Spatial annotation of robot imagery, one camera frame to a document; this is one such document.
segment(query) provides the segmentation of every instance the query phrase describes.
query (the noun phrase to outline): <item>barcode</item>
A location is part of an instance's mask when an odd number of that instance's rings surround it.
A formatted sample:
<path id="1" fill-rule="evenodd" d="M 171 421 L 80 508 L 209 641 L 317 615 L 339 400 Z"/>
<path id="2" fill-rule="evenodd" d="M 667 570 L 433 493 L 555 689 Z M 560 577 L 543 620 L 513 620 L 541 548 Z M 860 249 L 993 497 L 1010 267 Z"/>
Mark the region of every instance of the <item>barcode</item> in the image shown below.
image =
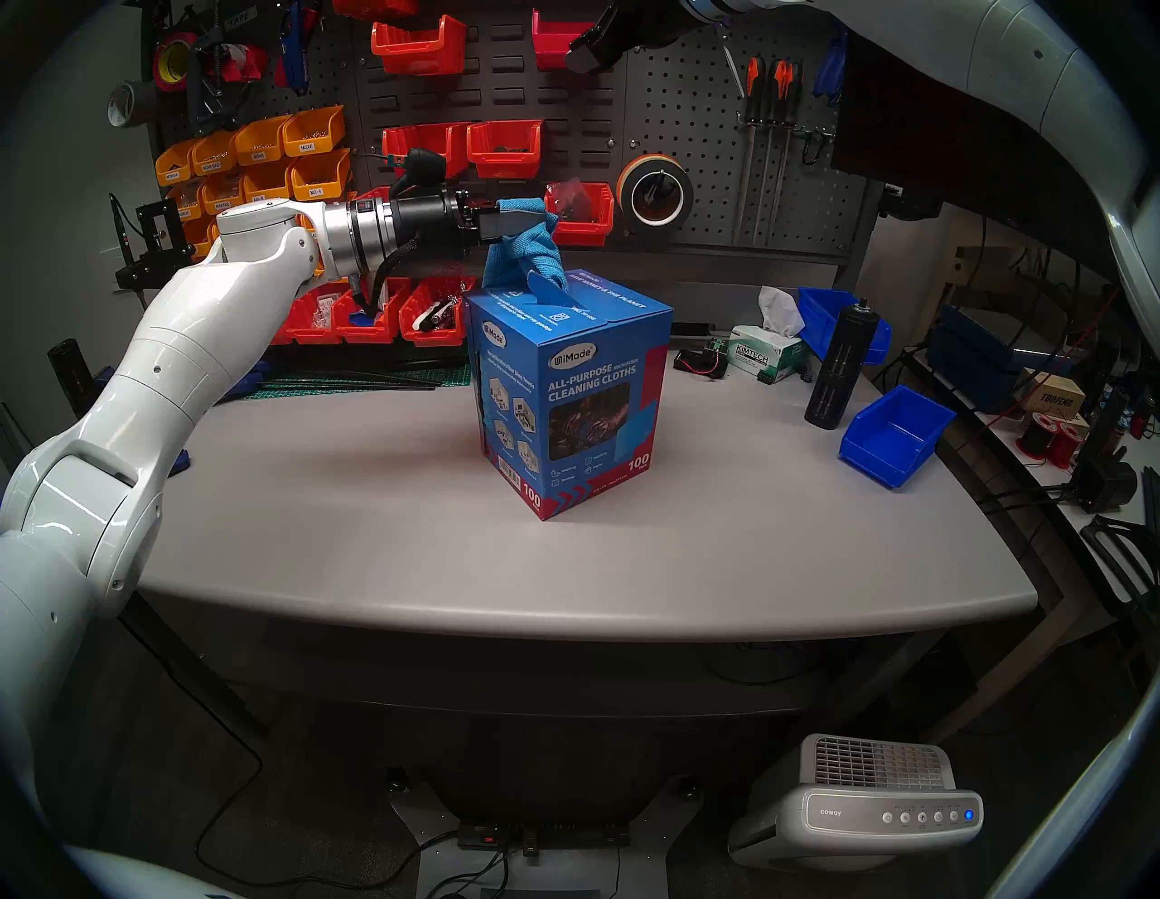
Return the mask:
<path id="1" fill-rule="evenodd" d="M 499 463 L 500 471 L 503 473 L 503 477 L 507 478 L 509 481 L 512 481 L 512 486 L 513 487 L 515 487 L 516 490 L 520 490 L 520 486 L 521 486 L 520 472 L 517 472 L 515 469 L 513 469 L 510 465 L 508 465 L 503 461 L 502 456 L 496 456 L 495 461 Z"/>

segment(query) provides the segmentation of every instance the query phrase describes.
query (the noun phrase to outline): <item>vent grille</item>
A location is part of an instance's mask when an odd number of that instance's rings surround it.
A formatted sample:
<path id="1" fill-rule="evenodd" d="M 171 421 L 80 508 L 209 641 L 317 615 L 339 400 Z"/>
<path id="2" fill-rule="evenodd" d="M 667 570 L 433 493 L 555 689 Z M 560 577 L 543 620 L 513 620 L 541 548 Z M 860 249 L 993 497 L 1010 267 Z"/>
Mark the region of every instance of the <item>vent grille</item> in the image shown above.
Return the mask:
<path id="1" fill-rule="evenodd" d="M 814 782 L 834 786 L 943 790 L 942 764 L 930 746 L 877 740 L 818 739 Z"/>

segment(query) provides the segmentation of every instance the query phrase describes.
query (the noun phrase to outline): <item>blue microfiber cloth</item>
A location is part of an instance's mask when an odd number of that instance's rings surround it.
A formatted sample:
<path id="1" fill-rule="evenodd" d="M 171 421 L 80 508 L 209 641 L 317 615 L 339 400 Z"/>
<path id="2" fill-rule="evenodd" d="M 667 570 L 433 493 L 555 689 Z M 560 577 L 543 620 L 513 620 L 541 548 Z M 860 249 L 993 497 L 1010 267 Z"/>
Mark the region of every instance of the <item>blue microfiber cloth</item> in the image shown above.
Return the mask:
<path id="1" fill-rule="evenodd" d="M 527 212 L 544 212 L 544 201 L 539 197 L 524 200 L 501 200 L 500 209 L 517 209 Z M 527 290 L 528 273 L 538 271 L 545 278 L 567 292 L 568 282 L 564 277 L 560 251 L 552 242 L 552 232 L 559 216 L 548 212 L 548 219 L 534 229 L 512 238 L 502 238 L 487 251 L 484 267 L 484 287 L 505 290 Z"/>

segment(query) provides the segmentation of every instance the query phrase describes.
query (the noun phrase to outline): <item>blue storage bin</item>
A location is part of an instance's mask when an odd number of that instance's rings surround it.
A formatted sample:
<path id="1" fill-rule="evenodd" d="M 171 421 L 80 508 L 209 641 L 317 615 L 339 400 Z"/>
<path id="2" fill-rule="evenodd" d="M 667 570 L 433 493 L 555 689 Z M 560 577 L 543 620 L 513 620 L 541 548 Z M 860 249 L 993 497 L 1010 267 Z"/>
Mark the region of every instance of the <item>blue storage bin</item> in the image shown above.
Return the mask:
<path id="1" fill-rule="evenodd" d="M 798 336 L 810 345 L 810 349 L 818 354 L 818 358 L 826 358 L 829 340 L 834 336 L 834 325 L 838 324 L 838 313 L 842 311 L 842 306 L 857 302 L 857 297 L 844 290 L 798 288 L 798 311 L 805 320 L 805 327 Z M 890 325 L 886 319 L 880 319 L 863 364 L 880 365 L 886 361 L 889 351 Z"/>
<path id="2" fill-rule="evenodd" d="M 909 387 L 894 387 L 854 416 L 838 457 L 887 487 L 919 470 L 955 413 Z"/>

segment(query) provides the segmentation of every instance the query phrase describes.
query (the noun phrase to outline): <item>air purifier control panel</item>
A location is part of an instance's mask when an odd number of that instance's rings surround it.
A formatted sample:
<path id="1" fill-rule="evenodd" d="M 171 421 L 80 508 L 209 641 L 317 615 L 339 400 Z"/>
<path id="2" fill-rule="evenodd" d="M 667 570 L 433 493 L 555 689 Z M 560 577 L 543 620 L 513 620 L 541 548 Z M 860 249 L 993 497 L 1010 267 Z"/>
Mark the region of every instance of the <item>air purifier control panel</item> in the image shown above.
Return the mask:
<path id="1" fill-rule="evenodd" d="M 969 790 L 843 792 L 822 788 L 805 800 L 809 827 L 856 834 L 904 836 L 978 828 L 983 803 Z"/>

